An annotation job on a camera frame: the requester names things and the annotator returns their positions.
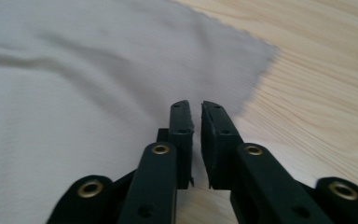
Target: light wood tabletop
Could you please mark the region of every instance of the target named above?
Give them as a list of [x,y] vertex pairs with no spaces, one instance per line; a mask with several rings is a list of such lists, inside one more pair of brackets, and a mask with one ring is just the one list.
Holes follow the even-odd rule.
[[[264,39],[279,54],[243,112],[245,142],[268,148],[296,180],[358,185],[358,0],[178,0]],[[237,223],[229,192],[179,191],[177,223]]]

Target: cloth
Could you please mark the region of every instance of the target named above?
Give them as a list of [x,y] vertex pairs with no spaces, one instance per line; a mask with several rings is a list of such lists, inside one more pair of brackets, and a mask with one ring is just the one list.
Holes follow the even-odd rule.
[[0,0],[0,223],[45,223],[79,178],[134,170],[180,100],[206,182],[200,103],[239,113],[274,54],[173,2]]

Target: gray cloth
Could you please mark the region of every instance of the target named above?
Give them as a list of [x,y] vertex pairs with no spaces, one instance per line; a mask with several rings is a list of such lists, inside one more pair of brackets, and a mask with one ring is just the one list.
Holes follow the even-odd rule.
[[44,223],[78,178],[135,169],[185,99],[205,187],[200,103],[239,113],[274,54],[162,0],[0,1],[0,223]]

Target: wood grain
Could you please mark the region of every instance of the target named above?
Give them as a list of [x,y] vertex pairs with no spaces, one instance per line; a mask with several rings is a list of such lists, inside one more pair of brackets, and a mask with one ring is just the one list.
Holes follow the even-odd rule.
[[[178,0],[280,49],[235,124],[297,180],[358,185],[358,0]],[[179,192],[177,223],[236,223],[228,192]]]

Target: wooden surface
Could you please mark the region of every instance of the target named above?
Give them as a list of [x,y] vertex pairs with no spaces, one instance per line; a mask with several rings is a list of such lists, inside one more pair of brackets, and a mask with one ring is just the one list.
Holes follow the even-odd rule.
[[[358,185],[358,0],[178,0],[279,47],[234,121],[297,180]],[[228,192],[180,191],[177,223],[237,223]]]

